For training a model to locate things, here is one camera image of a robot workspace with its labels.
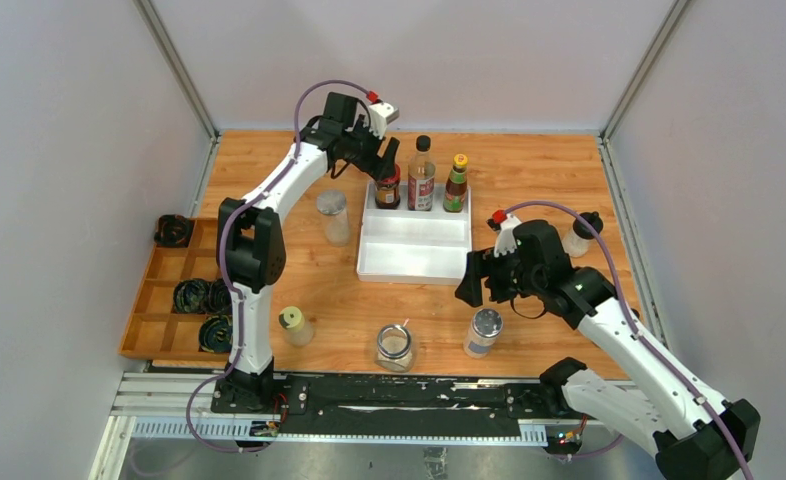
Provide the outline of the round glass jar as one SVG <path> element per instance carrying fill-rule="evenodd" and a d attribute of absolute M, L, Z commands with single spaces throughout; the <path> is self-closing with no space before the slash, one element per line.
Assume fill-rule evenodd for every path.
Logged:
<path fill-rule="evenodd" d="M 393 373 L 407 373 L 415 363 L 414 345 L 414 337 L 405 325 L 385 325 L 377 334 L 375 363 Z"/>

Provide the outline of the red lid brown jar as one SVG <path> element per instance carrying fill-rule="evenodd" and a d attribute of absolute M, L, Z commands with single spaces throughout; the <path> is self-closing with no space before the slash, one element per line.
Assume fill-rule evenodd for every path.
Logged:
<path fill-rule="evenodd" d="M 401 170 L 396 165 L 393 175 L 375 182 L 376 193 L 374 201 L 379 209 L 395 210 L 398 208 L 401 200 L 399 192 L 400 180 Z"/>

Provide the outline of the black cap soy sauce bottle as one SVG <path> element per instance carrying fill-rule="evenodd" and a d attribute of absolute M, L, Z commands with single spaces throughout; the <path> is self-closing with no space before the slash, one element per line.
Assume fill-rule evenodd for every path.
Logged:
<path fill-rule="evenodd" d="M 408 209 L 430 211 L 433 207 L 436 165 L 430 155 L 431 138 L 420 135 L 416 153 L 408 165 Z"/>

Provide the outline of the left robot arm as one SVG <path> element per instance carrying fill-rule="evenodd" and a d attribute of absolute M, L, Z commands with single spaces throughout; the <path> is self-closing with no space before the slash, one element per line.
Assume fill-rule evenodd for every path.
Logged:
<path fill-rule="evenodd" d="M 232 350 L 219 380 L 252 413 L 275 400 L 269 323 L 273 286 L 286 266 L 282 223 L 298 200 L 338 162 L 374 180 L 395 172 L 399 142 L 385 137 L 399 117 L 396 106 L 368 92 L 328 94 L 321 114 L 294 122 L 294 139 L 277 168 L 241 199 L 220 205 L 217 260 L 232 298 Z"/>

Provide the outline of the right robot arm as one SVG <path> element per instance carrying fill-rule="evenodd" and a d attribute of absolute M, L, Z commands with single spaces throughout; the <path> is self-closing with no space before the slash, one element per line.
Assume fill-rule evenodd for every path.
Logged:
<path fill-rule="evenodd" d="M 615 284 L 572 264 L 547 221 L 498 212 L 487 223 L 495 244 L 468 253 L 456 297 L 472 307 L 482 305 L 484 289 L 495 303 L 537 297 L 546 312 L 607 353 L 638 390 L 565 358 L 540 376 L 546 413 L 594 417 L 652 456 L 667 479 L 731 479 L 746 471 L 760 425 L 750 402 L 726 399 L 687 369 L 623 306 Z"/>

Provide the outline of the silver lid peppercorn bottle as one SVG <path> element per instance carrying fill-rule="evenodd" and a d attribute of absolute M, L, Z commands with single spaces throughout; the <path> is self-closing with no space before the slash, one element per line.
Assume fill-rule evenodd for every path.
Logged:
<path fill-rule="evenodd" d="M 501 314 L 490 308 L 478 310 L 472 317 L 465 340 L 464 352 L 472 358 L 487 356 L 503 329 Z"/>

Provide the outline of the white divided tray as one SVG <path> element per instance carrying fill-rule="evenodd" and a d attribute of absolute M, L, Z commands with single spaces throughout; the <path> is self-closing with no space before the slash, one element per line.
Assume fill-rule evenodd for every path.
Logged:
<path fill-rule="evenodd" d="M 407 208 L 407 187 L 400 187 L 395 209 L 375 203 L 376 185 L 366 184 L 358 242 L 356 273 L 364 282 L 453 285 L 463 279 L 472 250 L 472 199 L 460 212 L 442 207 L 444 192 L 436 191 L 430 211 Z"/>

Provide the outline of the silver lid shaker jar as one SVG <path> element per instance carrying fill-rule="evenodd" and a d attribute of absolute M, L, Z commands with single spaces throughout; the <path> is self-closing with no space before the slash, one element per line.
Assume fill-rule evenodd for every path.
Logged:
<path fill-rule="evenodd" d="M 350 224 L 347 210 L 347 198 L 340 190 L 326 190 L 316 199 L 318 212 L 323 216 L 323 230 L 327 241 L 342 247 L 350 239 Z"/>

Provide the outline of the yellow lid spice bottle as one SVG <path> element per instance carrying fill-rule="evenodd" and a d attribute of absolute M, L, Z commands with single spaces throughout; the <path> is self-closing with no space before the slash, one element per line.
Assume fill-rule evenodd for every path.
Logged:
<path fill-rule="evenodd" d="M 296 306 L 287 306 L 278 315 L 285 341 L 296 347 L 308 345 L 314 338 L 315 330 L 312 322 Z"/>

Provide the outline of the black cap white pepper bottle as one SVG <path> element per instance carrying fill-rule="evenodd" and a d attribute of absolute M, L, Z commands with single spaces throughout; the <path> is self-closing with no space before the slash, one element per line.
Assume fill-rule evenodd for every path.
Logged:
<path fill-rule="evenodd" d="M 583 212 L 580 216 L 593 228 L 593 230 L 600 234 L 604 228 L 604 222 L 598 211 Z M 574 220 L 571 227 L 566 231 L 561 239 L 561 244 L 564 251 L 571 258 L 580 258 L 584 256 L 591 243 L 594 241 L 595 236 L 585 225 L 578 219 Z"/>

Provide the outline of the yellow cap sauce bottle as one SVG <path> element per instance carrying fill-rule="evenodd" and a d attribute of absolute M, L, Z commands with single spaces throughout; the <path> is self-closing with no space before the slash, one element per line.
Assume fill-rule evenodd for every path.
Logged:
<path fill-rule="evenodd" d="M 452 168 L 445 185 L 443 208 L 450 213 L 460 213 L 468 192 L 467 177 L 468 157 L 457 154 L 453 157 Z"/>

